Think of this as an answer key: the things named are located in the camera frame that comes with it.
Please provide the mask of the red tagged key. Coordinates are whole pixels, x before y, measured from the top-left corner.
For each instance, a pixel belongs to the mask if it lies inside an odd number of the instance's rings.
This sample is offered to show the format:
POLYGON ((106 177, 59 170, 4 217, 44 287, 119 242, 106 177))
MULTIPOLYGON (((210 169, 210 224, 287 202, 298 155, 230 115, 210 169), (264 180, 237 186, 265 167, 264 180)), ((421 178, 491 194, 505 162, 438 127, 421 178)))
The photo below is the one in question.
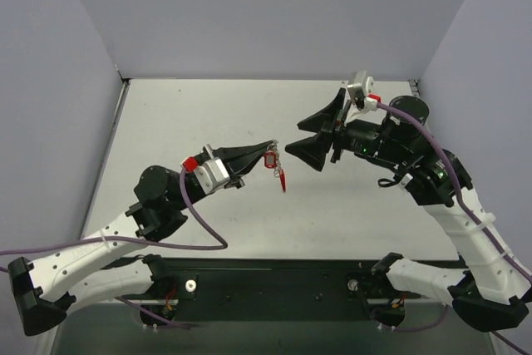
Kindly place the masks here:
POLYGON ((264 153, 264 166, 271 170, 278 167, 278 154, 275 151, 269 150, 264 153))

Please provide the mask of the red round key tag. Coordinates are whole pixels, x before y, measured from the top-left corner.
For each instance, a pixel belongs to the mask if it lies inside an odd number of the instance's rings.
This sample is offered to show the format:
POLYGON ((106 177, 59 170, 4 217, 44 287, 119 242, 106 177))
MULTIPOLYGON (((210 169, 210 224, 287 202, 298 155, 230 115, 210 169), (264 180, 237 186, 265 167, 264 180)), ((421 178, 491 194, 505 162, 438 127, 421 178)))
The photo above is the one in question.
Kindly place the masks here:
POLYGON ((286 175, 284 173, 283 168, 279 169, 278 177, 279 177, 280 185, 282 188, 282 192, 285 193, 287 191, 287 183, 286 183, 286 175))

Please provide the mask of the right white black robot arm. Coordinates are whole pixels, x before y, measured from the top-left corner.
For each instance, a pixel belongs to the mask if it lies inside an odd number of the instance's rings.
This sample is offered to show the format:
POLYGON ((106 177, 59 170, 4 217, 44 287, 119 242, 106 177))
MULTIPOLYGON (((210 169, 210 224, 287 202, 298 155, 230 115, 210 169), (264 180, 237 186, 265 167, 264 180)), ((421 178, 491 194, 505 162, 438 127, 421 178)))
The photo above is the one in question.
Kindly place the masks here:
POLYGON ((405 190, 440 225, 465 267, 438 268, 391 253, 372 267, 374 278, 394 292, 452 307, 478 331, 516 328, 529 313, 531 273, 501 238, 460 160, 426 129, 429 115, 428 105, 414 96, 383 105, 378 96, 340 90, 298 123, 309 138, 285 150, 315 170, 350 152, 391 171, 379 186, 405 190))

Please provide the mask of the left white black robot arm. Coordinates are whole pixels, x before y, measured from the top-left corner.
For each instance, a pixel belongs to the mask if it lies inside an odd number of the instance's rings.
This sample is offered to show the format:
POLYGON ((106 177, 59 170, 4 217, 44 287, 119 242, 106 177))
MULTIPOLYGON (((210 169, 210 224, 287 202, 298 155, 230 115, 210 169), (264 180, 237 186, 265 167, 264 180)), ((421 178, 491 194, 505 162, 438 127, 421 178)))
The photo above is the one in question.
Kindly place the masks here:
POLYGON ((126 263, 122 258, 147 247, 168 247, 166 239, 190 215, 217 243, 183 244, 181 249, 227 249, 227 241, 194 205, 219 190, 244 187, 244 177, 261 160, 273 160, 276 149, 276 141, 218 149, 206 145, 178 171, 149 166, 134 188, 136 202, 103 228, 74 243, 41 249, 39 259, 30 260, 30 250, 15 251, 7 275, 25 335, 37 336, 81 308, 124 295, 172 301, 184 285, 159 255, 126 263))

